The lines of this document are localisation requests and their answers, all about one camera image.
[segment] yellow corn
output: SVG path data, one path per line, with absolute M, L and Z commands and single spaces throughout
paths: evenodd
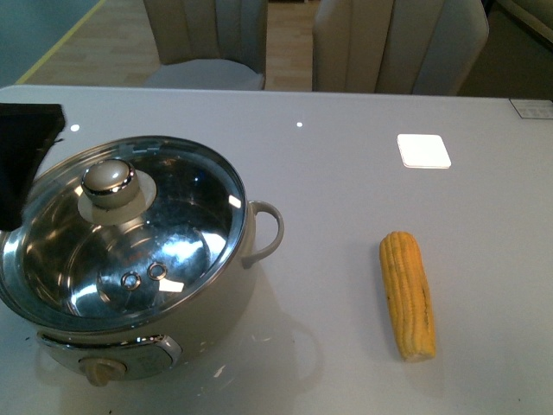
M 392 232 L 382 239 L 380 266 L 399 353 L 406 361 L 433 358 L 434 315 L 421 251 L 413 235 Z

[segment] table surface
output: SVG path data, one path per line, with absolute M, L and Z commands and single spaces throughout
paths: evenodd
M 3 414 L 553 412 L 553 121 L 508 99 L 11 86 L 0 102 L 63 105 L 42 171 L 105 141 L 184 137 L 286 226 L 235 330 L 146 380 L 89 386 L 0 304 Z M 400 133 L 440 135 L 451 168 L 404 167 Z M 262 245 L 274 224 L 259 222 Z M 378 244 L 394 230 L 423 253 L 431 361 L 402 362 L 393 339 Z

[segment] hot pot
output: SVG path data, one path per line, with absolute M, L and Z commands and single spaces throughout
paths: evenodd
M 256 215 L 277 222 L 254 249 Z M 158 374 L 237 322 L 283 219 L 248 201 L 235 169 L 204 145 L 130 137 L 54 166 L 23 224 L 0 233 L 0 297 L 60 364 L 96 386 Z

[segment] white sticker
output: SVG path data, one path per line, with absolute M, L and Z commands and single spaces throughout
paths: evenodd
M 405 167 L 412 169 L 448 169 L 451 167 L 448 151 L 440 136 L 399 134 L 397 146 Z

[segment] gray chair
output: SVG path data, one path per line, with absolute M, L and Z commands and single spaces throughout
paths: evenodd
M 146 87 L 260 90 L 267 0 L 143 0 L 162 66 Z
M 459 94 L 552 99 L 553 0 L 495 0 L 488 21 L 488 42 Z
M 313 90 L 455 95 L 487 34 L 481 0 L 321 0 Z

